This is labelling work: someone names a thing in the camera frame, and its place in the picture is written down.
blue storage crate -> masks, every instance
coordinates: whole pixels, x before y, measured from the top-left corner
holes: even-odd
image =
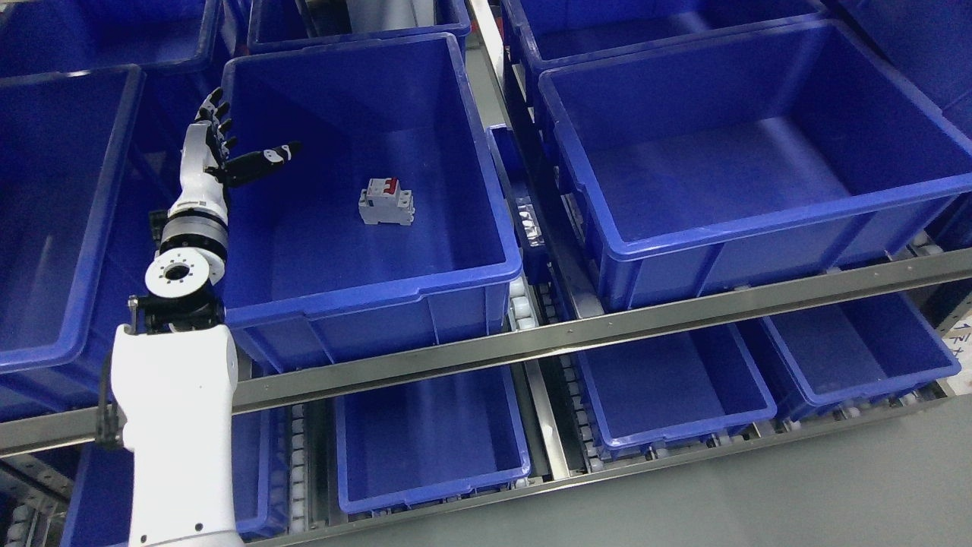
[[[265,54],[372,38],[385,39],[431,32],[449,32],[459,41],[459,50],[465,55],[466,36],[472,30],[466,5],[463,0],[434,1],[436,24],[433,26],[352,33],[347,9],[338,4],[332,8],[332,14],[318,14],[318,23],[324,27],[325,33],[321,36],[311,36],[299,9],[305,8],[304,0],[254,0],[247,45],[251,53]],[[317,2],[317,6],[326,8],[328,5]]]
[[[961,366],[903,294],[740,323],[780,417],[901,396]]]
[[[171,189],[127,161],[144,75],[0,79],[0,420],[97,402]]]
[[[503,0],[503,25],[534,104],[544,70],[811,20],[823,11],[818,0]]]
[[[735,325],[579,351],[574,360],[603,459],[734,435],[777,412]]]
[[[412,507],[530,474],[506,367],[355,393],[334,407],[345,513]]]
[[[606,308],[894,254],[972,189],[972,143],[837,22],[540,77]]]
[[[830,1],[927,93],[949,121],[972,136],[972,3]],[[972,245],[972,197],[946,209],[928,231],[947,249]]]
[[[955,0],[829,0],[936,104],[948,110],[972,91],[972,3]]]
[[[290,523],[285,416],[283,409],[273,409],[233,417],[233,509],[236,530],[244,539],[277,535]],[[127,542],[133,471],[131,452],[85,446],[61,547]]]
[[[0,18],[0,77],[134,63],[148,74],[136,141],[177,152],[229,59],[222,0],[37,0]]]
[[[239,58],[224,87],[246,149],[303,142],[232,196],[226,324],[255,361],[284,372],[500,332],[520,255],[452,35]],[[390,176],[415,221],[368,226],[361,190]]]

